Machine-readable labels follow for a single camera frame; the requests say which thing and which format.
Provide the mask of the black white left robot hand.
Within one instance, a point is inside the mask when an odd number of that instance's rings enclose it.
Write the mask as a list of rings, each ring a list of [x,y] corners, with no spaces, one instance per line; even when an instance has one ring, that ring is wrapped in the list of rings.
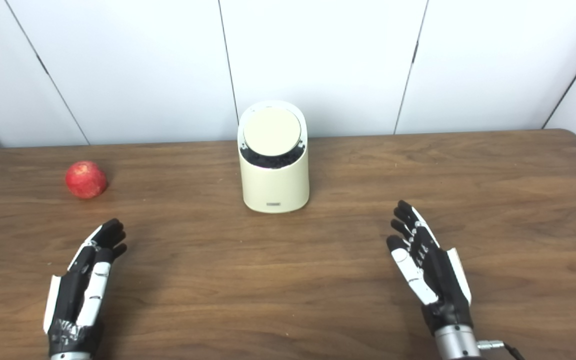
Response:
[[[51,360],[92,360],[103,337],[99,317],[115,260],[127,250],[117,218],[98,226],[73,256],[67,271],[52,276],[43,331]]]

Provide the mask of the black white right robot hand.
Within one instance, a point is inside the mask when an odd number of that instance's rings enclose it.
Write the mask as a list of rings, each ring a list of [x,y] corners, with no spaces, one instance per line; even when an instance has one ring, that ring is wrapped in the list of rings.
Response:
[[[400,200],[386,239],[388,250],[410,289],[422,303],[422,315],[434,334],[448,326],[474,327],[473,296],[456,248],[439,244],[430,226],[411,204]]]

